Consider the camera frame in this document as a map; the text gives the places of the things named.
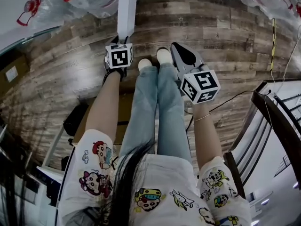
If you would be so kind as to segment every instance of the cartoon print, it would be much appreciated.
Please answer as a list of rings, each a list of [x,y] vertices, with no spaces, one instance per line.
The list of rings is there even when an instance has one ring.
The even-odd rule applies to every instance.
[[[223,218],[220,221],[216,222],[216,226],[228,226],[228,225],[224,224],[227,221],[232,222],[232,225],[230,225],[230,226],[237,225],[238,217],[237,216],[229,216],[229,217]]]
[[[109,169],[111,166],[112,150],[103,141],[95,142],[92,148],[93,154],[99,157],[101,169]]]
[[[217,196],[214,199],[214,205],[216,208],[221,208],[223,206],[226,205],[227,201],[228,201],[229,197],[225,194],[221,195],[221,196]]]
[[[85,162],[85,164],[88,164],[89,157],[88,157],[89,151],[85,150],[85,154],[83,154],[82,160]]]
[[[238,193],[234,191],[234,189],[232,187],[229,187],[229,191],[230,191],[230,195],[233,198],[237,198],[239,197]]]
[[[198,211],[206,223],[215,225],[215,221],[211,215],[211,212],[207,208],[200,208]]]
[[[138,207],[146,212],[155,209],[161,202],[160,198],[161,192],[158,189],[140,188],[138,192],[135,192],[135,201]]]
[[[109,197],[113,188],[109,175],[104,176],[97,172],[84,171],[84,177],[79,179],[79,183],[84,191],[94,196],[103,194],[105,198]]]
[[[220,191],[220,188],[219,188],[219,187],[215,187],[215,188],[214,188],[214,193],[215,193],[215,194],[218,194],[219,191]]]
[[[209,201],[211,196],[211,192],[210,189],[209,190],[205,190],[203,193],[201,193],[201,199],[206,199],[206,201]]]
[[[210,172],[209,177],[206,179],[206,185],[211,189],[214,187],[221,187],[223,185],[223,179],[229,181],[229,178],[225,176],[225,173],[222,170],[218,170],[216,173]]]
[[[183,208],[185,211],[187,211],[187,206],[190,208],[193,207],[194,200],[185,197],[182,193],[173,190],[169,194],[174,197],[174,202],[179,208]]]

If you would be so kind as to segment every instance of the white sneaker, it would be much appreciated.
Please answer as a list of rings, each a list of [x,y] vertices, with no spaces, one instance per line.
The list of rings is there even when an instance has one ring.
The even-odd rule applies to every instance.
[[[173,64],[173,58],[171,57],[171,53],[166,48],[160,48],[157,51],[157,59],[158,59],[160,65],[166,64],[166,63]]]
[[[141,71],[143,68],[148,67],[148,66],[152,66],[152,63],[149,59],[142,59],[140,60],[139,64],[138,64],[138,69],[139,71]]]

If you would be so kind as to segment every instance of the white shirt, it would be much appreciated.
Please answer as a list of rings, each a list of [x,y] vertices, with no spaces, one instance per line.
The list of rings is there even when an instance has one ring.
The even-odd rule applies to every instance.
[[[59,202],[63,225],[92,225],[113,185],[111,139],[88,130],[75,149],[76,162]],[[237,194],[230,170],[215,157],[199,181],[185,159],[147,154],[139,165],[130,218],[135,226],[250,226],[249,203]]]

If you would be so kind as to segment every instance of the floorboard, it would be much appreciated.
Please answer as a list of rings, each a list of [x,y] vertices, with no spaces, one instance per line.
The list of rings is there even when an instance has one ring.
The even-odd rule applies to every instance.
[[[135,24],[135,58],[120,85],[121,92],[134,91],[140,59],[154,58],[158,48],[169,47],[173,41],[195,48],[216,71],[222,89],[209,104],[211,109],[271,79],[272,22],[259,9],[238,0],[138,0]],[[86,15],[22,48],[31,71],[3,97],[0,108],[10,131],[31,145],[39,161],[73,108],[101,89],[104,45],[116,31],[116,15],[105,19]],[[277,23],[274,78],[283,76],[295,42],[293,30]],[[299,77],[300,67],[292,59],[286,78]],[[213,112],[223,151],[231,147],[243,125],[251,94],[247,92]],[[191,103],[186,101],[185,105],[191,112]],[[187,114],[186,126],[190,119]],[[188,138],[197,172],[193,125]],[[50,166],[61,168],[61,159],[71,152],[68,139],[64,133]]]

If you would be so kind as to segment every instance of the woman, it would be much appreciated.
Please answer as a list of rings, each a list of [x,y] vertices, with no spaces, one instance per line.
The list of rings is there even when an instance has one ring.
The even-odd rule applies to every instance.
[[[109,71],[76,150],[76,166],[59,205],[63,225],[242,225],[249,204],[238,196],[206,104],[193,107],[199,181],[193,175],[184,104],[170,52],[158,50],[160,68],[143,59],[131,119],[113,179],[112,146],[118,122],[121,70]],[[159,108],[158,154],[154,151]]]

